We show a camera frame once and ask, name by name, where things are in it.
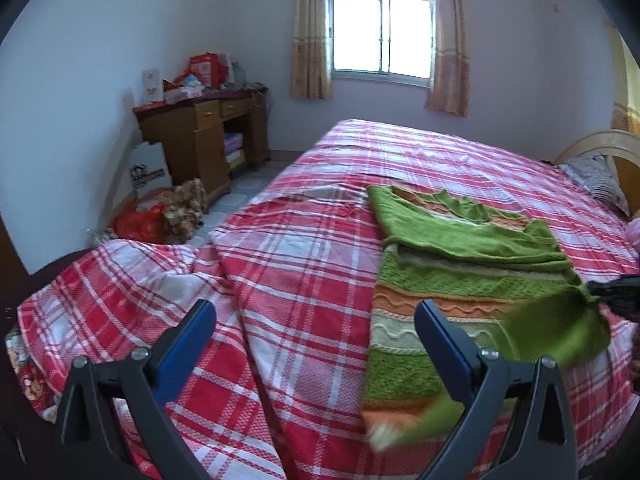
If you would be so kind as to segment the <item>stacked books in desk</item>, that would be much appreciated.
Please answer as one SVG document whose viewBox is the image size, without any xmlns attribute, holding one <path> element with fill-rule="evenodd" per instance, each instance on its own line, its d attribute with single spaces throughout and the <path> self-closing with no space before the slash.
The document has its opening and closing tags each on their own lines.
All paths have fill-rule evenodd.
<svg viewBox="0 0 640 480">
<path fill-rule="evenodd" d="M 243 136 L 241 133 L 226 133 L 224 135 L 224 158 L 230 171 L 237 170 L 245 164 Z"/>
</svg>

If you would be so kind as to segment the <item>wooden bed headboard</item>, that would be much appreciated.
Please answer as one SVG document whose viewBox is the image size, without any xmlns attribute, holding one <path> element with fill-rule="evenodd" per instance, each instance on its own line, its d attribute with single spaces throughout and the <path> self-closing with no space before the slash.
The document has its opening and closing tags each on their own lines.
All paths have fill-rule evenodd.
<svg viewBox="0 0 640 480">
<path fill-rule="evenodd" d="M 640 164 L 638 134 L 620 129 L 590 133 L 569 146 L 554 162 L 562 164 L 570 158 L 593 154 L 601 154 L 605 157 L 608 168 L 626 197 L 631 218 L 638 218 Z"/>
</svg>

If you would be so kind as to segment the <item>right beige curtain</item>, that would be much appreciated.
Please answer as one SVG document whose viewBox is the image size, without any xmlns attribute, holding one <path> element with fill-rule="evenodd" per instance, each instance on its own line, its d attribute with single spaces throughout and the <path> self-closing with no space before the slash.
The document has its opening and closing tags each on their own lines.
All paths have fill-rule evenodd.
<svg viewBox="0 0 640 480">
<path fill-rule="evenodd" d="M 425 107 L 465 118 L 469 106 L 470 62 L 464 0 L 435 0 L 434 19 L 433 71 Z"/>
</svg>

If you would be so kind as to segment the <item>red plaid bed sheet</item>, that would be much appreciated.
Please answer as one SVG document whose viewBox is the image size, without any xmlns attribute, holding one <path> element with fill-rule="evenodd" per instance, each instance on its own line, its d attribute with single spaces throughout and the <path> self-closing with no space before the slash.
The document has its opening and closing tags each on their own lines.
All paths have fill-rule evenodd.
<svg viewBox="0 0 640 480">
<path fill-rule="evenodd" d="M 211 477 L 415 477 L 447 433 L 378 452 L 361 416 L 384 240 L 372 185 L 546 222 L 585 285 L 639 270 L 625 222 L 561 169 L 448 134 L 345 120 L 203 246 L 110 240 L 28 292 L 6 338 L 1 419 L 38 462 L 32 475 L 52 474 L 43 459 L 73 359 L 122 359 L 205 299 L 215 333 L 167 411 Z M 581 465 L 612 448 L 638 403 L 634 326 L 600 310 L 606 349 L 561 367 Z"/>
</svg>

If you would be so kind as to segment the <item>beige curtain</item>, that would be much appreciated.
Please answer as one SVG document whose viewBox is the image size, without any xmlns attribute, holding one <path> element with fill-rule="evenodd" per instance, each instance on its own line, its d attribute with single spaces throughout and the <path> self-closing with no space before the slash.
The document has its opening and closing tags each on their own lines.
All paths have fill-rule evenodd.
<svg viewBox="0 0 640 480">
<path fill-rule="evenodd" d="M 290 90 L 294 99 L 332 96 L 328 16 L 328 0 L 296 0 Z"/>
<path fill-rule="evenodd" d="M 434 19 L 433 71 L 425 107 L 465 118 L 469 106 L 470 62 L 464 0 L 435 0 Z"/>
</svg>

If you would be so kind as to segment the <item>brown patterned bag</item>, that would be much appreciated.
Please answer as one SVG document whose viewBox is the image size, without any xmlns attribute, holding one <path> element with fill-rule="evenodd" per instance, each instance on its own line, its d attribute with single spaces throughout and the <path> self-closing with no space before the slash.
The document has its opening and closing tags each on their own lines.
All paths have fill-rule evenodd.
<svg viewBox="0 0 640 480">
<path fill-rule="evenodd" d="M 203 225 L 208 207 L 206 189 L 200 179 L 186 181 L 160 194 L 163 226 L 172 240 L 185 243 Z"/>
</svg>

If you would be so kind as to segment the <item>red gift box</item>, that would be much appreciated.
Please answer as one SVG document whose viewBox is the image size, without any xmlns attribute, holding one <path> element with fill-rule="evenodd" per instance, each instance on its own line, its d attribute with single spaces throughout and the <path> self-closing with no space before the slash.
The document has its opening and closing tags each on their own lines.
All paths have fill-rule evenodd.
<svg viewBox="0 0 640 480">
<path fill-rule="evenodd" d="M 191 56 L 189 72 L 206 88 L 219 90 L 229 76 L 227 58 L 224 54 L 210 52 Z"/>
</svg>

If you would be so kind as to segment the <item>pink blanket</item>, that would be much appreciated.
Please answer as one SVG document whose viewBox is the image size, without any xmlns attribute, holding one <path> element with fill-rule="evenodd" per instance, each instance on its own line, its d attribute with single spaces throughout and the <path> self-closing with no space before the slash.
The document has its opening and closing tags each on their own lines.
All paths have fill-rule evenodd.
<svg viewBox="0 0 640 480">
<path fill-rule="evenodd" d="M 625 226 L 626 239 L 636 252 L 640 252 L 640 219 L 634 218 Z"/>
</svg>

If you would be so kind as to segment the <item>patterned pillow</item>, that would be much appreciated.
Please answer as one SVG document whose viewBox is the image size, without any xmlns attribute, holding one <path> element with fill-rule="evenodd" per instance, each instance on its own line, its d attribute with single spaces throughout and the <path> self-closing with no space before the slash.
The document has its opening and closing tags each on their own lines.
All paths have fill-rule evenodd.
<svg viewBox="0 0 640 480">
<path fill-rule="evenodd" d="M 626 196 L 604 155 L 580 155 L 562 162 L 560 168 L 592 197 L 624 218 L 630 217 Z"/>
</svg>

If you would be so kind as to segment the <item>yellow curtain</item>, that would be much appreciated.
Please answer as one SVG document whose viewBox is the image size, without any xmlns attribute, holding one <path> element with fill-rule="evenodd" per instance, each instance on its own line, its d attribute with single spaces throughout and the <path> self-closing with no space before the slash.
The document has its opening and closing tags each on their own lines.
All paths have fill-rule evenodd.
<svg viewBox="0 0 640 480">
<path fill-rule="evenodd" d="M 612 128 L 638 134 L 640 122 L 639 66 L 617 27 L 612 22 L 608 22 L 606 29 L 610 37 L 615 81 Z"/>
</svg>

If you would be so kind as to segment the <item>green striped knit sweater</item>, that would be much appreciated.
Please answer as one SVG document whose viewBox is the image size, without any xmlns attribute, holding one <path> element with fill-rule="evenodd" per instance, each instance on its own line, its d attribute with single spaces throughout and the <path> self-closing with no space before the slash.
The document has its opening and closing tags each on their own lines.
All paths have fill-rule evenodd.
<svg viewBox="0 0 640 480">
<path fill-rule="evenodd" d="M 416 333 L 423 300 L 515 361 L 571 368 L 610 343 L 597 298 L 546 222 L 446 192 L 372 185 L 368 197 L 384 235 L 361 403 L 375 451 L 446 434 L 462 411 Z"/>
</svg>

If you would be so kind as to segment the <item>white card on desk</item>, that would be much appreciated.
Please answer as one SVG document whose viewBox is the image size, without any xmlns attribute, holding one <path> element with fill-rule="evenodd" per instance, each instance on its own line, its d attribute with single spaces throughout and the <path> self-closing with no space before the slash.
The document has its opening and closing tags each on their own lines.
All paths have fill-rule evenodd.
<svg viewBox="0 0 640 480">
<path fill-rule="evenodd" d="M 158 68 L 142 72 L 143 104 L 161 103 L 164 100 L 164 84 Z"/>
</svg>

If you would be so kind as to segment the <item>white paper bag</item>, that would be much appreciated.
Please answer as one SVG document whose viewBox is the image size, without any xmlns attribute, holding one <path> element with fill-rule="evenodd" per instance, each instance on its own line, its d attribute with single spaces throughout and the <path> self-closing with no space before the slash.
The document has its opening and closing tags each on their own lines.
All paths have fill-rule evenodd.
<svg viewBox="0 0 640 480">
<path fill-rule="evenodd" d="M 134 148 L 129 159 L 129 174 L 138 200 L 156 190 L 170 188 L 172 180 L 163 144 L 142 142 Z"/>
</svg>

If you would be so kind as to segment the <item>left beige curtain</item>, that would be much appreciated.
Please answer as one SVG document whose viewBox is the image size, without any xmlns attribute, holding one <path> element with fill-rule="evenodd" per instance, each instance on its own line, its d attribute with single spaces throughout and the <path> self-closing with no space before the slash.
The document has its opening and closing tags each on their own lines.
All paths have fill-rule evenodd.
<svg viewBox="0 0 640 480">
<path fill-rule="evenodd" d="M 296 0 L 290 90 L 294 99 L 332 96 L 328 16 L 328 0 Z"/>
</svg>

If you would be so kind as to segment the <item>window with green frame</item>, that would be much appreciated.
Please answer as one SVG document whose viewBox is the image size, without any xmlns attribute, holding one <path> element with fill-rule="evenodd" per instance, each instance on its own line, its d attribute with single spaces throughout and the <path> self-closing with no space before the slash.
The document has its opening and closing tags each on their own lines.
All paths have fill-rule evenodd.
<svg viewBox="0 0 640 480">
<path fill-rule="evenodd" d="M 328 0 L 337 78 L 425 88 L 435 53 L 435 0 Z"/>
</svg>

